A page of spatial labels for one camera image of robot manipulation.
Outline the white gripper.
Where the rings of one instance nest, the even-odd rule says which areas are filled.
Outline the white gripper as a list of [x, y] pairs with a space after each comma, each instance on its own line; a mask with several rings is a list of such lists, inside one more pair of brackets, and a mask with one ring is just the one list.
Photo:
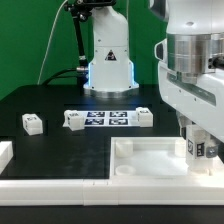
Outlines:
[[206, 157], [216, 157], [220, 141], [224, 142], [224, 71], [202, 74], [195, 85], [189, 85], [159, 62], [158, 80], [162, 100], [178, 111], [180, 136], [186, 137], [190, 119], [211, 134], [206, 140]]

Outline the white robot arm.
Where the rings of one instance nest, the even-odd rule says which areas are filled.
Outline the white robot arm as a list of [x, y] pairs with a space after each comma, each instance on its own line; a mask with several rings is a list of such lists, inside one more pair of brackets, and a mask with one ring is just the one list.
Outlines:
[[[136, 89], [127, 53], [127, 20], [116, 0], [84, 0], [93, 16], [94, 58], [84, 90], [106, 97]], [[149, 0], [149, 9], [167, 22], [166, 38], [154, 48], [159, 90], [193, 134], [208, 135], [200, 156], [211, 157], [224, 143], [224, 0]]]

